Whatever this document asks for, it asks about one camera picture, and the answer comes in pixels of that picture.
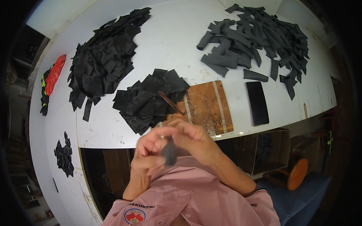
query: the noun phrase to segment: wooden cutting board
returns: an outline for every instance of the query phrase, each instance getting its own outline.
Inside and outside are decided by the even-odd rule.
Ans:
[[[229,106],[220,80],[191,86],[178,102],[177,107],[184,112],[167,115],[157,127],[166,126],[174,119],[183,119],[194,125],[203,126],[211,137],[234,131]]]

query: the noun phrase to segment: pink shirt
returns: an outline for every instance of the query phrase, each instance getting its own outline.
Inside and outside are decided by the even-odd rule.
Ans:
[[[132,202],[116,200],[102,226],[170,225],[179,214],[191,226],[280,225],[265,190],[243,197],[223,185],[212,169],[183,156],[154,175],[150,188]]]

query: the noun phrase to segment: red plastic bag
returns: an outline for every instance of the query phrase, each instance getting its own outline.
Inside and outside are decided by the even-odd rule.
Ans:
[[[45,80],[46,95],[50,96],[50,94],[53,92],[54,85],[56,81],[58,81],[59,75],[62,72],[62,68],[64,66],[65,61],[66,61],[66,55],[65,54],[61,55],[60,57],[58,57],[53,67],[50,69],[50,73],[48,74],[48,77]]]

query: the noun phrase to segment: blue chair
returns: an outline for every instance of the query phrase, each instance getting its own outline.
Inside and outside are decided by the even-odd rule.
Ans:
[[[260,181],[257,185],[266,189],[271,196],[281,226],[307,226],[331,179],[312,171],[294,191],[268,180]]]

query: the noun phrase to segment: smartphone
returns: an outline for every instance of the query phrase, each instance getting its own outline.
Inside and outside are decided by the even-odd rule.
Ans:
[[[268,108],[266,107],[265,96],[261,82],[247,82],[247,90],[253,125],[269,123]]]

